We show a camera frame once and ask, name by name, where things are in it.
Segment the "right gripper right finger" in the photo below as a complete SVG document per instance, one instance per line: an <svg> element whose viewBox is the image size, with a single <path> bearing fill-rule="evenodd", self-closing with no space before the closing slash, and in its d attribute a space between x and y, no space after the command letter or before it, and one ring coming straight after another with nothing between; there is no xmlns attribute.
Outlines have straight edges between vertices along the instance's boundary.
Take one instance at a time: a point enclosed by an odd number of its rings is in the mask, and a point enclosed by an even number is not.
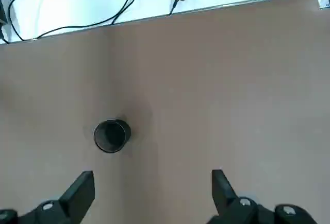
<svg viewBox="0 0 330 224"><path fill-rule="evenodd" d="M279 204L269 210L248 197L239 197L221 169L211 172L212 198L218 214L208 221L212 223L305 223L316 224L303 208L293 204Z"/></svg>

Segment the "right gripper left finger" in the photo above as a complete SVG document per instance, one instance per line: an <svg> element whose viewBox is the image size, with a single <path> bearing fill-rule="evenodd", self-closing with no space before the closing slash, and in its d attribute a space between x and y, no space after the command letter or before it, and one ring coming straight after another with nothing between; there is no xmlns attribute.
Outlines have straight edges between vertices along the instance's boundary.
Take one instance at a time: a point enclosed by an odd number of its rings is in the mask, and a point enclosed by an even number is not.
<svg viewBox="0 0 330 224"><path fill-rule="evenodd" d="M19 216L1 209L1 223L81 223L94 201L94 173L84 171L57 200L48 200Z"/></svg>

